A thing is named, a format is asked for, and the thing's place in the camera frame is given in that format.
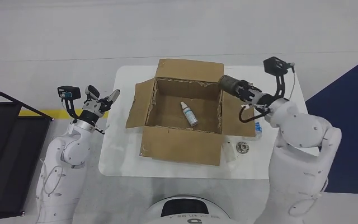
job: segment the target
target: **cable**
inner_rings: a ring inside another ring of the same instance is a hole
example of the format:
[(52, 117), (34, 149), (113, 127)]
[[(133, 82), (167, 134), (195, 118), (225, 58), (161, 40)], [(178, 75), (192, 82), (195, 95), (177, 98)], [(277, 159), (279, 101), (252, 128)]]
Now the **cable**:
[(291, 90), (291, 93), (290, 93), (289, 100), (291, 100), (291, 97), (292, 97), (292, 94), (293, 94), (293, 89), (295, 88), (295, 85), (296, 85), (296, 73), (294, 72), (293, 73), (293, 86), (292, 86), (292, 90)]
[(239, 112), (239, 120), (240, 120), (240, 122), (242, 122), (242, 123), (251, 122), (251, 121), (253, 121), (253, 120), (257, 119), (257, 118), (261, 118), (261, 117), (263, 117), (263, 116), (266, 116), (267, 114), (269, 114), (269, 113), (271, 112), (271, 110), (270, 110), (269, 108), (267, 108), (267, 111), (265, 111), (264, 113), (262, 113), (262, 114), (260, 114), (260, 115), (258, 115), (258, 116), (253, 116), (252, 118), (249, 118), (249, 119), (247, 119), (247, 120), (243, 120), (243, 119), (242, 119), (242, 113), (244, 112), (245, 108), (246, 108), (246, 106), (243, 106), (243, 107), (241, 108), (240, 112)]

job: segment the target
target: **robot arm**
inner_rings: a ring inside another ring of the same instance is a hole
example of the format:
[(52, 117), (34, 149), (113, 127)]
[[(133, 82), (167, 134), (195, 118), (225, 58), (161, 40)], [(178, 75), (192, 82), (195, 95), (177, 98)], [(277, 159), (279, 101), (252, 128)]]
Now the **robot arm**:
[[(270, 193), (266, 208), (255, 224), (302, 224), (305, 214), (313, 207), (328, 184), (328, 173), (341, 141), (341, 130), (320, 117), (298, 112), (296, 104), (283, 98), (283, 75), (294, 63), (285, 63), (275, 57), (264, 61), (265, 71), (276, 76), (274, 96), (264, 94), (244, 80), (223, 76), (219, 87), (255, 107), (265, 120), (279, 132), (270, 160), (268, 175)], [(299, 148), (319, 147), (319, 156)]]
[(80, 116), (75, 112), (73, 100), (81, 98), (78, 87), (58, 87), (58, 94), (65, 101), (66, 110), (73, 118), (66, 132), (51, 141), (37, 182), (36, 199), (39, 210), (37, 221), (70, 224), (82, 194), (87, 172), (86, 161), (90, 155), (90, 140), (97, 130), (96, 122), (118, 98), (120, 91), (98, 99), (100, 93), (88, 86), (87, 99)]

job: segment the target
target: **yellow tape line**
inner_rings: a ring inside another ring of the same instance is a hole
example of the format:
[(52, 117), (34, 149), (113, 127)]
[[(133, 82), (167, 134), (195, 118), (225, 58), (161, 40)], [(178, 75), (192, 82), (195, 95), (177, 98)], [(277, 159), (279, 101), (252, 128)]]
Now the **yellow tape line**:
[[(69, 119), (70, 116), (68, 115), (67, 111), (64, 109), (48, 109), (48, 110), (40, 110), (42, 113), (47, 114), (48, 116), (56, 119)], [(82, 112), (82, 109), (75, 109), (76, 114), (79, 115)], [(20, 116), (39, 116), (37, 113), (21, 109)], [(108, 111), (105, 112), (103, 118), (108, 118)]]

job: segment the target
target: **bottle cap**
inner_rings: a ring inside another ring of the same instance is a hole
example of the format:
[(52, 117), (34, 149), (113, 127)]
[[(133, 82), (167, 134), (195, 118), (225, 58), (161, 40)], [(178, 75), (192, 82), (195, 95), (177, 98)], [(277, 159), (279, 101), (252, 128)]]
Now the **bottle cap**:
[(183, 109), (185, 109), (185, 108), (188, 107), (188, 105), (186, 105), (184, 102), (180, 102), (180, 104), (181, 104), (181, 107), (182, 107)]

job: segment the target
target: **box flap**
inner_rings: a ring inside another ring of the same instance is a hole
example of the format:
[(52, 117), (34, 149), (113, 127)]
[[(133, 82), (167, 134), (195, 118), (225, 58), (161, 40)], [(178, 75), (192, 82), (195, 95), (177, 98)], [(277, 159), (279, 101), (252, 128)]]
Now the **box flap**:
[(147, 119), (148, 107), (152, 99), (154, 78), (135, 85), (135, 94), (126, 128), (144, 126)]
[(224, 64), (221, 63), (201, 62), (198, 60), (160, 59), (156, 77), (218, 82), (223, 74)]
[[(222, 134), (227, 136), (250, 136), (254, 137), (255, 122), (242, 123), (239, 120), (239, 112), (243, 101), (223, 92), (222, 104)], [(244, 120), (253, 117), (253, 108), (245, 110), (242, 114)]]
[(145, 126), (140, 155), (219, 166), (222, 140), (220, 134)]

